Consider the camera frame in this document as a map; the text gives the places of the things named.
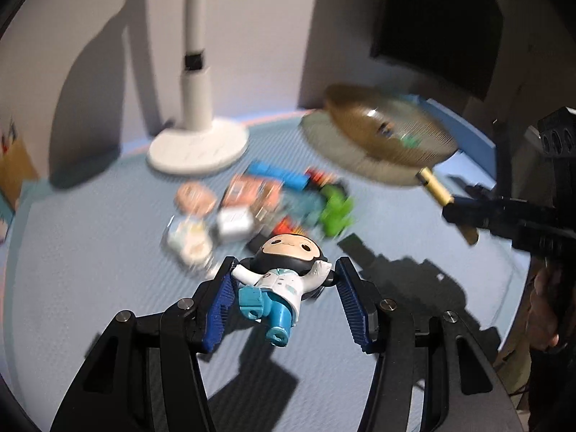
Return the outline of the person right hand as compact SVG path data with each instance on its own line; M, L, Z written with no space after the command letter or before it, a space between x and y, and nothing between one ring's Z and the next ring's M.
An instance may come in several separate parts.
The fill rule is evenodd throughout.
M558 346L561 339L575 330L575 307L561 314L559 305L552 303L551 291L558 286L561 270L551 265L543 267L533 281L525 334L532 348L546 351Z

